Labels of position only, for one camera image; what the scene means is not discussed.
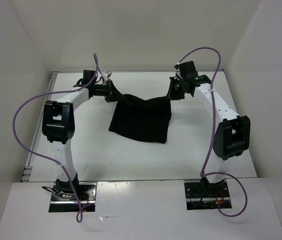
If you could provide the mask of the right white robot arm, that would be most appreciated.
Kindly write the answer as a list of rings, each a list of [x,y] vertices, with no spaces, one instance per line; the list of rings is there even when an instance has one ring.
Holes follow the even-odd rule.
[[[201,169],[200,191],[212,196],[224,182],[234,159],[249,148],[250,119],[233,110],[213,87],[213,81],[206,75],[199,75],[194,62],[175,65],[176,74],[170,78],[168,98],[182,100],[190,94],[212,116],[212,139],[208,159]]]

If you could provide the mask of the black skirt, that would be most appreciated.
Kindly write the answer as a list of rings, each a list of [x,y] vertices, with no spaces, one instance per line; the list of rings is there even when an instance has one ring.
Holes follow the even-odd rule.
[[[171,116],[170,99],[165,96],[144,100],[124,94],[116,104],[109,131],[140,142],[164,144]]]

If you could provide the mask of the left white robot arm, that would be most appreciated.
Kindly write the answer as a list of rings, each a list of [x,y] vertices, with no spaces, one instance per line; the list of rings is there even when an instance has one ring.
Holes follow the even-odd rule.
[[[51,144],[54,159],[59,164],[57,180],[53,192],[74,200],[80,195],[78,174],[74,167],[71,139],[75,133],[74,111],[91,97],[104,97],[105,101],[116,102],[122,94],[110,80],[109,70],[97,74],[93,70],[84,70],[83,77],[57,100],[45,102],[42,133]]]

